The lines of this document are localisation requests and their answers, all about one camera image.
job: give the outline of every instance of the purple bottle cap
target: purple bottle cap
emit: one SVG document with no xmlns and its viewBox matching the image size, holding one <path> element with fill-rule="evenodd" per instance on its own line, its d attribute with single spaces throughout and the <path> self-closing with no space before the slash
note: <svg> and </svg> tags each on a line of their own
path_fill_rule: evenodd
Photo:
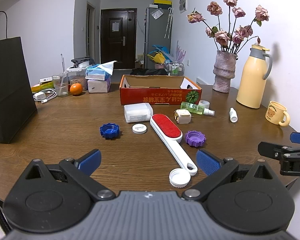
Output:
<svg viewBox="0 0 300 240">
<path fill-rule="evenodd" d="M 186 143 L 190 146 L 200 147 L 204 145 L 206 137 L 202 132 L 199 131 L 189 131 L 186 133 Z"/>
</svg>

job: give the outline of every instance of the door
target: door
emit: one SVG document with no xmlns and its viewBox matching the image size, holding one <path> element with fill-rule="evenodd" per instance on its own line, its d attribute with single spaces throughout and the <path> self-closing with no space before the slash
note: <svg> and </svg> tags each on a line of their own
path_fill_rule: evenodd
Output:
<svg viewBox="0 0 300 240">
<path fill-rule="evenodd" d="M 101 63 L 133 69 L 136 60 L 137 9 L 101 10 Z"/>
<path fill-rule="evenodd" d="M 90 4 L 87 4 L 86 14 L 86 56 L 95 58 L 95 13 L 96 10 Z"/>
</svg>

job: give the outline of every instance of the ceramic vase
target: ceramic vase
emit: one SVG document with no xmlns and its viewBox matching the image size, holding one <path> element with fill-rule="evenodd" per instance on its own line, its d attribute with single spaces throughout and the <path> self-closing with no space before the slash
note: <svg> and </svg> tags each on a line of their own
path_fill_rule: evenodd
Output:
<svg viewBox="0 0 300 240">
<path fill-rule="evenodd" d="M 213 73 L 216 75 L 213 89 L 222 93 L 229 93 L 230 81 L 234 78 L 237 55 L 217 50 Z"/>
</svg>

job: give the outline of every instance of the black paper bag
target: black paper bag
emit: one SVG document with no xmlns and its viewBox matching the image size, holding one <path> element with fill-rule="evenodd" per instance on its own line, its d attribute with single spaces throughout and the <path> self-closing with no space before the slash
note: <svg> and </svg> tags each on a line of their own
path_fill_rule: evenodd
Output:
<svg viewBox="0 0 300 240">
<path fill-rule="evenodd" d="M 36 110 L 21 38 L 1 40 L 0 143 L 10 143 L 21 126 Z"/>
</svg>

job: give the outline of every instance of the yellow box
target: yellow box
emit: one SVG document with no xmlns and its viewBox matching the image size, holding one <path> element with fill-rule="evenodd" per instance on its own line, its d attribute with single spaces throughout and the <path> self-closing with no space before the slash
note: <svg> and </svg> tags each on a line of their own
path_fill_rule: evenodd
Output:
<svg viewBox="0 0 300 240">
<path fill-rule="evenodd" d="M 169 5 L 172 5 L 172 1 L 167 1 L 167 0 L 154 0 L 153 3 L 154 3 L 154 4 L 155 4 L 155 3 L 162 3 L 162 4 L 169 4 Z"/>
</svg>

